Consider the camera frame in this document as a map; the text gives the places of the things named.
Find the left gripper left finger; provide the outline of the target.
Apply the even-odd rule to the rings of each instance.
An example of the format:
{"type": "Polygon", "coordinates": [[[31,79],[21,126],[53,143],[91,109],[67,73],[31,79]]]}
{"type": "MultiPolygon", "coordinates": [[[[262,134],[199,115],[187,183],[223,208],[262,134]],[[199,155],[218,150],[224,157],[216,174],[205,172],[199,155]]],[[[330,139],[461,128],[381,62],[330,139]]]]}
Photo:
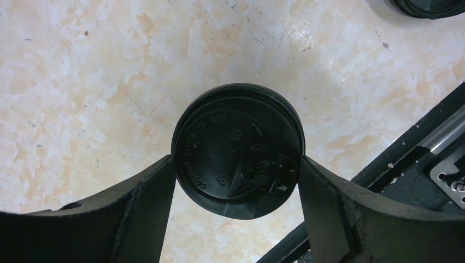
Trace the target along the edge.
{"type": "Polygon", "coordinates": [[[175,181],[168,155],[58,210],[1,212],[1,262],[159,262],[175,181]]]}

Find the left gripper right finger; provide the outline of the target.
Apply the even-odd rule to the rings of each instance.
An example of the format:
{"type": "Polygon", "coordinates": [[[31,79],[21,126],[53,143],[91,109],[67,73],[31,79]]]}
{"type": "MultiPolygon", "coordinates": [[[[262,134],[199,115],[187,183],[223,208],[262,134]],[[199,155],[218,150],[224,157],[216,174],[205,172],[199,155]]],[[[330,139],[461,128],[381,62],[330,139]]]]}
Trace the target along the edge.
{"type": "Polygon", "coordinates": [[[300,158],[300,200],[315,262],[464,262],[464,217],[414,207],[300,158]]]}

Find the black cup lid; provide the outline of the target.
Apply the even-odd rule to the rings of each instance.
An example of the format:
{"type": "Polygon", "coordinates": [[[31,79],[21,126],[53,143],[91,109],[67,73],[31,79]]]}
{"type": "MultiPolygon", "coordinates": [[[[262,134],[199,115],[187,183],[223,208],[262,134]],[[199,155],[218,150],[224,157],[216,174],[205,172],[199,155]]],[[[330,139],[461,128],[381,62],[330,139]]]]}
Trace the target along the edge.
{"type": "Polygon", "coordinates": [[[464,0],[389,0],[398,11],[419,19],[442,19],[464,13],[464,0]]]}
{"type": "Polygon", "coordinates": [[[250,83],[199,96],[180,117],[171,143],[184,192],[202,208],[239,220],[266,216],[289,199],[304,153],[302,123],[291,103],[250,83]]]}

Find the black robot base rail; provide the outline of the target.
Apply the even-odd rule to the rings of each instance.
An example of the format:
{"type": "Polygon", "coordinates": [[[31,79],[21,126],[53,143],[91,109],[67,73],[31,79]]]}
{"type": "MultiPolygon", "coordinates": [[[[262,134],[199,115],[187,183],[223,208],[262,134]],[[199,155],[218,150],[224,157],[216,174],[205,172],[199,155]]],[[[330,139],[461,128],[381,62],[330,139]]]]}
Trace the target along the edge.
{"type": "MultiPolygon", "coordinates": [[[[464,85],[348,181],[400,203],[464,217],[464,85]]],[[[315,262],[305,221],[260,261],[315,262]]]]}

